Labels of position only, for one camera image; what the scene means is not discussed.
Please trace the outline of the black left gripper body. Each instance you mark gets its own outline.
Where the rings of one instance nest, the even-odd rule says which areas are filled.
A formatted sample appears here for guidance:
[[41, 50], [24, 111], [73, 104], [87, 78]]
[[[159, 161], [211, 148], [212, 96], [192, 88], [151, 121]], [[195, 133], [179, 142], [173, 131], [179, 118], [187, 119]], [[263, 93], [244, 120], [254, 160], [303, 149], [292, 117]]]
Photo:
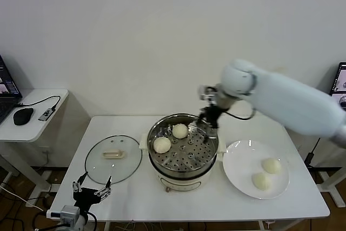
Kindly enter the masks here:
[[79, 209], [90, 209], [94, 204], [99, 204], [101, 197], [97, 195], [98, 190], [81, 188], [80, 192], [74, 192], [75, 207]]

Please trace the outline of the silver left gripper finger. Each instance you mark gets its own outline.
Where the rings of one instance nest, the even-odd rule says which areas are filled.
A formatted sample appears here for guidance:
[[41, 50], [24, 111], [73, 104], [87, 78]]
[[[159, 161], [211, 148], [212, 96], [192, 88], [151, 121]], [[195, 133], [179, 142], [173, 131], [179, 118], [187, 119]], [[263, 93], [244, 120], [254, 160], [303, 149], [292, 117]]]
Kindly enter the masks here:
[[81, 192], [82, 191], [82, 183], [84, 182], [85, 178], [87, 177], [88, 172], [86, 171], [83, 175], [81, 175], [77, 181], [74, 181], [72, 183], [72, 188], [74, 192]]
[[100, 190], [97, 190], [96, 192], [94, 192], [94, 194], [98, 197], [107, 197], [111, 193], [111, 188], [110, 188], [111, 183], [112, 183], [112, 177], [109, 176], [105, 184], [105, 187]]

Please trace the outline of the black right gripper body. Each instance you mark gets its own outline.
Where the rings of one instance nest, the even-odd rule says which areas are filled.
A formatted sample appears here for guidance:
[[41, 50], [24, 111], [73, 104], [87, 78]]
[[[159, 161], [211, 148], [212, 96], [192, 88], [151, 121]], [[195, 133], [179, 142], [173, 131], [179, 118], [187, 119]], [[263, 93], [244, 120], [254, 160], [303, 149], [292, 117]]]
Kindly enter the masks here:
[[207, 106], [201, 111], [201, 119], [208, 122], [212, 128], [218, 128], [218, 119], [224, 113], [224, 109], [218, 106]]

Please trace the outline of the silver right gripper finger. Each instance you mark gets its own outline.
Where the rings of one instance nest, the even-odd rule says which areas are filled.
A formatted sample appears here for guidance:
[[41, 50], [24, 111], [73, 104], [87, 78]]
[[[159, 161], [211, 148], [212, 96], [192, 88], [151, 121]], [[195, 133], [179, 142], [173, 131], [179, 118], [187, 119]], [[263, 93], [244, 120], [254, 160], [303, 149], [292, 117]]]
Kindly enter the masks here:
[[198, 128], [202, 130], [207, 129], [207, 123], [204, 122], [202, 119], [200, 119], [198, 116], [192, 116], [189, 119], [190, 119], [190, 123], [188, 123], [189, 127]]
[[207, 127], [205, 129], [205, 135], [203, 138], [204, 144], [215, 144], [216, 142], [216, 129], [212, 127]]

